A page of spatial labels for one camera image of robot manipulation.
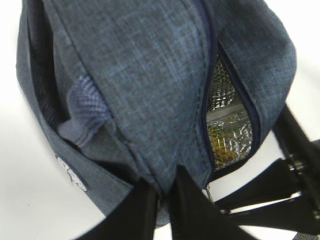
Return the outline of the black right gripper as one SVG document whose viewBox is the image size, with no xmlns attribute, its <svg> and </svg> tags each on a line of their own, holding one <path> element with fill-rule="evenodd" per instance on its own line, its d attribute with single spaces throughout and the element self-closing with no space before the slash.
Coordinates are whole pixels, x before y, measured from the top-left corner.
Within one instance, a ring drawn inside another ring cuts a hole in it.
<svg viewBox="0 0 320 240">
<path fill-rule="evenodd" d="M 285 106 L 274 127 L 285 159 L 217 201 L 238 225 L 320 231 L 320 143 L 309 141 Z"/>
</svg>

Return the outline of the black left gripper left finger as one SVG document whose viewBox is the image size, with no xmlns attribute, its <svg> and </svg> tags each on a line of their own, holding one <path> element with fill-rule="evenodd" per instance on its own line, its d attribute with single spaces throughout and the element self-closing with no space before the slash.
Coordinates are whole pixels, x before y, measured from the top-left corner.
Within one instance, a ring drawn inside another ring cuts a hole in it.
<svg viewBox="0 0 320 240">
<path fill-rule="evenodd" d="M 157 210 L 157 193 L 141 178 L 108 217 L 78 239 L 152 240 L 156 228 Z"/>
</svg>

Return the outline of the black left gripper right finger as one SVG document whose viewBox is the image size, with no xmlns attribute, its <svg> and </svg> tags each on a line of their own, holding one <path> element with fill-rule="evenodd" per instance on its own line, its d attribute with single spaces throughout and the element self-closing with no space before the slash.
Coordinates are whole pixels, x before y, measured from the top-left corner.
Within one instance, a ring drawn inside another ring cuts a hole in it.
<svg viewBox="0 0 320 240">
<path fill-rule="evenodd" d="M 176 168 L 169 196 L 174 240 L 251 240 L 203 194 L 183 165 Z"/>
</svg>

